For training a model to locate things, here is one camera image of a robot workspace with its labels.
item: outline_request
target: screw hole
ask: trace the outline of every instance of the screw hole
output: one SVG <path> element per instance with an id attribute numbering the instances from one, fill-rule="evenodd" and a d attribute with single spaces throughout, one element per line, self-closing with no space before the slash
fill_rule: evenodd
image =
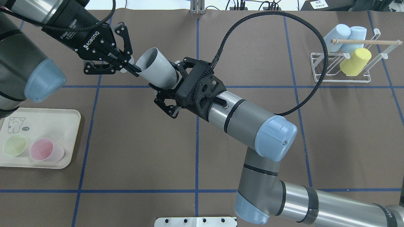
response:
<path id="1" fill-rule="evenodd" d="M 208 85 L 205 84 L 205 85 L 202 87 L 202 92 L 205 92 L 207 89 L 208 89 Z"/>

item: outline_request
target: green cup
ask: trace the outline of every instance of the green cup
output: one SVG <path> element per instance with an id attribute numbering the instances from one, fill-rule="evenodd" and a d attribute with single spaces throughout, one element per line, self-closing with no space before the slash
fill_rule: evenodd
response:
<path id="1" fill-rule="evenodd" d="M 27 138 L 23 134 L 10 136 L 3 145 L 3 152 L 8 157 L 20 155 L 27 147 Z"/>

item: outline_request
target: brown table surface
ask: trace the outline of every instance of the brown table surface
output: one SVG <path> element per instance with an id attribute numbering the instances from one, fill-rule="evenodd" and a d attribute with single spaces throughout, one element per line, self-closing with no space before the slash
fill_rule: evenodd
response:
<path id="1" fill-rule="evenodd" d="M 135 59 L 157 47 L 170 61 L 211 61 L 227 30 L 255 12 L 207 10 L 199 16 L 189 10 L 118 9 L 112 24 L 128 26 Z M 373 28 L 380 29 L 381 40 L 404 39 L 403 13 L 292 14 L 323 35 L 344 23 L 366 27 L 368 39 Z M 68 80 L 44 102 L 22 106 L 76 109 L 82 121 L 68 167 L 0 168 L 0 226 L 143 227 L 158 217 L 236 215 L 245 145 L 187 110 L 172 120 L 153 103 L 142 78 L 120 72 L 84 75 L 73 51 L 38 27 L 21 26 Z M 376 46 L 370 50 L 378 53 Z M 315 85 L 311 52 L 321 52 L 320 43 L 298 22 L 254 18 L 231 34 L 215 75 L 229 91 L 279 113 L 296 106 Z M 377 63 L 368 84 L 323 83 L 305 106 L 286 116 L 299 132 L 282 161 L 281 180 L 398 204 L 404 174 L 403 53 L 400 46 Z M 238 219 L 238 226 L 255 225 Z M 272 216 L 265 226 L 301 225 Z"/>

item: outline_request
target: cartoon illustration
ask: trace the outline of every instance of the cartoon illustration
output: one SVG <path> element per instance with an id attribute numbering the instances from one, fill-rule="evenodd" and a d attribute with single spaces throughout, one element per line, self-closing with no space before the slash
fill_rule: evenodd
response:
<path id="1" fill-rule="evenodd" d="M 20 131 L 20 127 L 23 124 L 25 118 L 10 118 L 8 122 L 8 132 L 9 133 L 18 133 Z"/>

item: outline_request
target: black cable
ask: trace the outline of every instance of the black cable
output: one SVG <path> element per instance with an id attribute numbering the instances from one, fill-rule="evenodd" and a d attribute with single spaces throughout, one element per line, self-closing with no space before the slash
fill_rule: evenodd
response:
<path id="1" fill-rule="evenodd" d="M 285 17 L 289 17 L 295 21 L 300 22 L 301 24 L 303 24 L 304 26 L 308 27 L 312 32 L 314 32 L 314 34 L 317 36 L 317 38 L 320 40 L 321 46 L 323 47 L 323 52 L 324 52 L 324 65 L 323 65 L 323 71 L 321 72 L 321 76 L 318 79 L 317 84 L 314 86 L 313 90 L 311 91 L 311 93 L 307 96 L 307 98 L 305 100 L 303 100 L 301 103 L 299 103 L 296 107 L 292 108 L 289 111 L 286 111 L 284 113 L 277 113 L 276 115 L 280 115 L 280 116 L 285 116 L 288 115 L 292 112 L 294 112 L 295 110 L 299 109 L 300 107 L 302 107 L 304 104 L 306 104 L 306 102 L 308 102 L 311 97 L 314 95 L 314 93 L 318 90 L 318 88 L 320 87 L 324 76 L 326 75 L 327 72 L 327 67 L 328 67 L 328 50 L 327 50 L 327 45 L 324 41 L 324 38 L 322 37 L 322 35 L 320 34 L 320 32 L 314 27 L 312 26 L 310 23 L 308 23 L 307 21 L 301 19 L 300 17 L 297 17 L 293 14 L 290 13 L 285 13 L 282 11 L 264 11 L 264 12 L 259 12 L 259 13 L 254 13 L 251 15 L 248 15 L 246 17 L 244 17 L 243 19 L 237 21 L 230 29 L 229 31 L 226 33 L 225 37 L 223 38 L 222 43 L 220 44 L 219 49 L 217 50 L 216 56 L 214 57 L 214 59 L 212 60 L 212 63 L 210 63 L 212 69 L 215 68 L 217 62 L 219 61 L 220 55 L 223 52 L 223 48 L 224 45 L 227 41 L 227 38 L 230 36 L 230 34 L 234 31 L 234 29 L 239 26 L 241 23 L 245 22 L 246 20 L 249 20 L 251 18 L 254 17 L 259 17 L 259 16 L 265 16 L 265 15 L 280 15 L 280 16 L 285 16 Z"/>
<path id="2" fill-rule="evenodd" d="M 115 2 L 115 0 L 112 0 L 112 10 L 107 15 L 107 17 L 104 18 L 102 21 L 96 23 L 95 25 L 92 25 L 90 27 L 85 27 L 85 28 L 54 27 L 54 26 L 49 26 L 49 25 L 40 23 L 40 22 L 35 21 L 35 20 L 31 20 L 29 18 L 26 18 L 26 17 L 20 15 L 20 14 L 13 13 L 13 12 L 8 11 L 8 10 L 3 9 L 3 8 L 0 8 L 0 12 L 6 13 L 6 14 L 11 15 L 13 17 L 16 17 L 18 19 L 21 19 L 23 21 L 31 23 L 33 25 L 43 27 L 43 28 L 46 28 L 46 29 L 50 29 L 50 30 L 55 30 L 55 31 L 60 31 L 60 32 L 85 32 L 85 31 L 93 30 L 94 28 L 97 28 L 97 27 L 101 26 L 102 24 L 104 24 L 106 21 L 108 21 L 112 17 L 112 15 L 114 14 L 115 8 L 116 8 L 116 2 Z"/>
<path id="3" fill-rule="evenodd" d="M 227 7 L 229 6 L 230 0 L 227 2 L 225 10 L 227 10 Z"/>
<path id="4" fill-rule="evenodd" d="M 262 2 L 262 3 L 261 3 L 261 5 L 259 6 L 258 11 L 260 11 L 260 10 L 261 10 L 261 6 L 262 6 L 262 5 L 264 5 L 264 3 L 266 3 L 266 2 L 268 3 L 268 8 L 269 8 L 269 4 L 271 4 L 271 3 L 270 3 L 270 2 L 268 2 L 268 1 L 264 1 L 264 2 Z"/>
<path id="5" fill-rule="evenodd" d="M 213 8 L 216 8 L 217 10 L 220 10 L 220 9 L 218 9 L 216 6 L 208 6 L 208 7 L 206 7 L 205 9 L 207 9 L 207 8 L 209 8 L 209 7 L 213 7 Z"/>

